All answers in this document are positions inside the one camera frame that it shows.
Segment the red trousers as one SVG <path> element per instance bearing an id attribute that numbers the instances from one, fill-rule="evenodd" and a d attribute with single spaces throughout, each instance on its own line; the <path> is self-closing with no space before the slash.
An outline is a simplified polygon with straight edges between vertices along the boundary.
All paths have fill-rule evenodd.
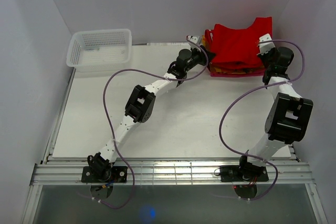
<path id="1" fill-rule="evenodd" d="M 232 29 L 215 24 L 203 35 L 205 48 L 215 54 L 209 70 L 212 74 L 248 74 L 264 70 L 257 46 L 259 38 L 272 34 L 272 17 L 257 17 L 244 29 Z"/>

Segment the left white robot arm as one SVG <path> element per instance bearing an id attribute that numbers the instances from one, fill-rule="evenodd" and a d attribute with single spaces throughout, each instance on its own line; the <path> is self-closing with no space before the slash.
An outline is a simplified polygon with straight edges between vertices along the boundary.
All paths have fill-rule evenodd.
<path id="1" fill-rule="evenodd" d="M 182 84 L 189 70 L 195 66 L 207 67 L 214 57 L 215 54 L 204 46 L 182 49 L 164 76 L 146 86 L 135 86 L 125 105 L 121 123 L 116 130 L 111 130 L 112 138 L 98 153 L 88 156 L 90 174 L 100 182 L 112 181 L 115 178 L 112 166 L 119 155 L 117 148 L 123 145 L 133 130 L 150 118 L 156 98 Z"/>

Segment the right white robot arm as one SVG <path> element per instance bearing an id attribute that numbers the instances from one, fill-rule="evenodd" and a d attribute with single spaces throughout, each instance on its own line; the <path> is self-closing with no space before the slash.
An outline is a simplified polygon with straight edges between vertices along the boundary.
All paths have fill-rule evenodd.
<path id="1" fill-rule="evenodd" d="M 291 49 L 261 50 L 258 57 L 265 66 L 263 83 L 274 103 L 266 118 L 265 134 L 239 160 L 237 174 L 242 180 L 264 176 L 266 161 L 279 149 L 303 139 L 313 108 L 313 102 L 300 96 L 289 83 L 286 71 L 294 58 Z"/>

